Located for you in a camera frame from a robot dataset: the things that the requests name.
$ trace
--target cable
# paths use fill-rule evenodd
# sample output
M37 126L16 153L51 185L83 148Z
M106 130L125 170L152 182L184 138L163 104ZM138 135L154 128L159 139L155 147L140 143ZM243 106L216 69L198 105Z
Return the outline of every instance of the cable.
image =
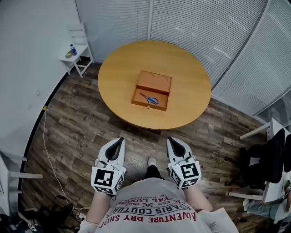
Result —
M44 133L42 134L42 138L43 138L43 140L44 140L44 146L45 146L45 122L44 122ZM65 192L64 192L64 190L63 190L63 187L62 187L62 185L61 185L61 183L60 183L58 177L56 176L56 173L55 173L54 167L53 167L53 165L52 165L52 163L51 163L51 161L50 161L50 156L49 156L49 153L48 153L48 151L47 151L47 149L46 149L46 146L45 146L45 151L46 151L46 154L47 154L47 158L49 159L49 162L50 162L51 168L53 169L53 172L54 172L55 178L56 178L56 180L59 182L60 188L61 188L61 190L62 190L62 192L63 192L63 194L64 194L64 196L65 196L65 200L67 201L67 203L68 203L68 205L69 205L70 203L68 202L67 196L65 195Z
M269 218L270 218L270 214L271 214L271 209L272 209L272 207L273 207L273 205L278 201L278 200L280 200L282 197L286 197L286 195L287 194L284 194L284 195L282 195L281 197L279 197L272 205L271 205L271 208L270 208L270 210L269 210Z

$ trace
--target gray t-shirt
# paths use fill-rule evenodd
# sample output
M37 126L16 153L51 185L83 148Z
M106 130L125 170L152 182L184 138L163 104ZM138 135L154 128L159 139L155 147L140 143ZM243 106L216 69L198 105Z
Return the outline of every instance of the gray t-shirt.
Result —
M224 208L197 213L174 183L158 178L121 189L100 224L83 221L79 233L238 233Z

